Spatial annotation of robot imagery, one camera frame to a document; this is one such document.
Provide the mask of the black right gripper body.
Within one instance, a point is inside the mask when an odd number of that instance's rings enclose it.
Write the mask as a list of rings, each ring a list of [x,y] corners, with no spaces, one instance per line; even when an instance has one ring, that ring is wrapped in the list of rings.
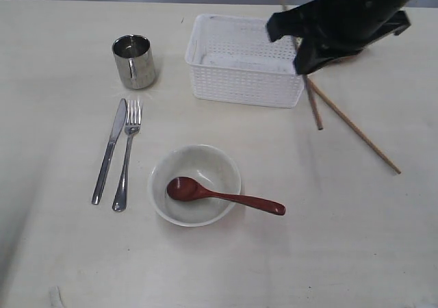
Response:
[[[266,24],[270,41],[284,36],[302,39],[294,69],[309,75],[327,64],[360,54],[364,48],[411,26],[407,13],[377,9],[372,1],[327,3],[313,0],[286,12],[274,13]]]

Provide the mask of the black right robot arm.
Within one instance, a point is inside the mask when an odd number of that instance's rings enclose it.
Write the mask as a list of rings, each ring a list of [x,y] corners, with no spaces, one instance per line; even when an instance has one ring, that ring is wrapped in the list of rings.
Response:
[[[266,24],[271,42],[298,37],[294,58],[299,75],[309,75],[327,64],[356,56],[374,42],[410,27],[402,10],[410,0],[312,0],[274,13]]]

